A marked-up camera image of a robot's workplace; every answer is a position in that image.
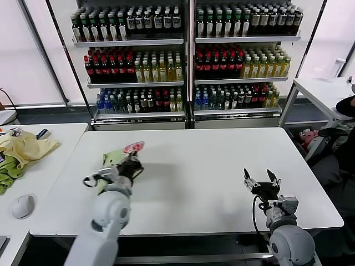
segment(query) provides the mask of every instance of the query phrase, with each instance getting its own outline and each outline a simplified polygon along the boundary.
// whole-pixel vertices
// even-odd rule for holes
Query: white computer mouse
[[[34,199],[31,195],[25,194],[15,199],[11,204],[11,214],[16,219],[22,219],[33,212]]]

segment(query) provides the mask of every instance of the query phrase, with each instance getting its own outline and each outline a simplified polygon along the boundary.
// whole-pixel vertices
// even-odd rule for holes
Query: white table
[[[8,130],[14,126],[2,126]],[[26,249],[29,240],[29,226],[38,214],[44,198],[55,183],[63,166],[72,154],[82,134],[87,131],[88,124],[45,124],[45,125],[20,125],[20,128],[33,134],[42,129],[51,132],[49,139],[58,140],[61,145],[45,155],[37,162],[31,162],[22,178],[17,179],[0,196],[0,236],[10,238],[3,254],[0,256],[0,265],[17,265]],[[35,209],[26,219],[15,219],[11,215],[10,205],[14,199],[24,194],[31,194],[35,200]]]
[[[2,110],[0,111],[0,125],[6,124],[16,117],[16,112],[14,110]],[[19,125],[20,122],[15,119],[9,125]]]
[[[284,129],[208,129],[86,132],[33,221],[30,233],[72,237],[92,220],[95,188],[83,178],[102,166],[103,153],[145,141],[139,158],[145,171],[133,186],[126,236],[255,232],[253,195],[243,185],[243,168],[268,181],[281,178],[281,194],[300,201],[298,224],[305,229],[339,228],[343,220]],[[267,231],[266,217],[256,222]]]
[[[346,83],[346,78],[335,78],[332,83],[325,79],[294,79],[288,100],[282,112],[279,126],[284,127],[287,117],[291,111],[292,105],[295,103],[298,92],[301,92],[311,103],[319,108],[329,119],[326,127],[336,127],[339,122],[344,120],[353,120],[354,118],[340,114],[336,110],[339,101],[354,95],[351,90],[351,84]],[[311,150],[307,154],[305,160],[308,160],[317,151],[322,143],[323,138],[319,137],[312,145]]]

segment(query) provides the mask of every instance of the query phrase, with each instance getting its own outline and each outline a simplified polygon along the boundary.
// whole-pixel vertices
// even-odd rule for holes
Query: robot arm
[[[313,259],[315,242],[312,236],[297,226],[295,212],[298,200],[295,196],[278,196],[281,180],[267,170],[271,182],[258,183],[244,169],[244,184],[257,195],[259,207],[266,216],[270,229],[270,248],[281,266],[304,265]]]
[[[129,220],[133,179],[142,171],[137,152],[131,151],[117,166],[101,169],[84,179],[84,184],[89,187],[96,186],[99,180],[104,180],[107,185],[94,202],[90,228],[77,236],[64,266],[114,264],[118,252],[117,239]]]

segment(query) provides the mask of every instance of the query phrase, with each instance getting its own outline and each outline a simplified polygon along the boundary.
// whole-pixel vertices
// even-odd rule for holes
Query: cable
[[[5,125],[8,125],[8,124],[11,124],[13,121],[15,121],[15,120],[17,119],[17,109],[16,109],[16,106],[14,105],[13,101],[11,100],[10,96],[6,93],[6,91],[4,91],[3,88],[0,88],[0,91],[2,91],[3,93],[6,94],[7,98],[8,98],[9,101],[11,102],[12,107],[15,109],[15,112],[16,112],[15,118],[14,118],[13,120],[11,120],[11,121],[9,121],[9,122],[6,122],[6,123],[4,123],[4,124],[1,125],[1,126],[5,126]]]
[[[255,231],[256,233],[262,238],[262,240],[264,240],[266,242],[267,245],[270,245],[269,241],[267,241],[266,239],[264,239],[264,237],[262,236],[262,234],[260,233],[259,229],[257,229],[257,225],[256,225],[256,222],[255,222],[255,202],[256,202],[256,199],[259,198],[258,195],[256,195],[254,197],[254,200],[253,200],[253,224],[254,224],[254,228],[255,228]]]

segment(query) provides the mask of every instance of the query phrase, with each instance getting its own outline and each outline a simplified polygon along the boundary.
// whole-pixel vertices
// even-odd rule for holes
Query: green cloth
[[[5,160],[0,163],[0,195],[4,194],[16,178],[22,176],[22,170],[17,169],[19,161],[5,155]]]

